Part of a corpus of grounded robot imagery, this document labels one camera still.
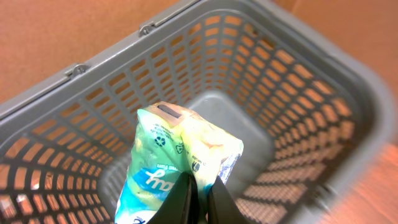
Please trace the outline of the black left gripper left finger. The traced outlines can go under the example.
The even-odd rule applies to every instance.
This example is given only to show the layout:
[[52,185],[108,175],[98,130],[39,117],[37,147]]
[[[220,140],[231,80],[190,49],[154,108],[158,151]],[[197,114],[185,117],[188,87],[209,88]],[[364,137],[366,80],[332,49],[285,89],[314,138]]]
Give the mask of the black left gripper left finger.
[[198,217],[197,183],[191,174],[184,172],[148,224],[197,224]]

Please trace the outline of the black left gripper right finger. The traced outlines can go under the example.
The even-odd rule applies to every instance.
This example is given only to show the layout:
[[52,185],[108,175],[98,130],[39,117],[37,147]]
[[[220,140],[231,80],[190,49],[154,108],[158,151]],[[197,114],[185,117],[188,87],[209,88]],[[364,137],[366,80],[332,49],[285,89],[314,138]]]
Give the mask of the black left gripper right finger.
[[208,224],[248,224],[224,184],[214,184],[208,195]]

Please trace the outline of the light green tissue pack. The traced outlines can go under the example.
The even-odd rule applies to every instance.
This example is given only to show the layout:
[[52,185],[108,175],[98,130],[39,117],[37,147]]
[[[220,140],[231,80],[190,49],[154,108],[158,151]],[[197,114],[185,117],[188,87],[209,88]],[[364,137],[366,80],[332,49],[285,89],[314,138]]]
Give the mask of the light green tissue pack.
[[167,102],[137,111],[132,161],[118,200],[114,221],[149,221],[166,200],[180,174],[197,183],[199,213],[207,213],[207,196],[217,178],[226,183],[243,153],[242,140]]

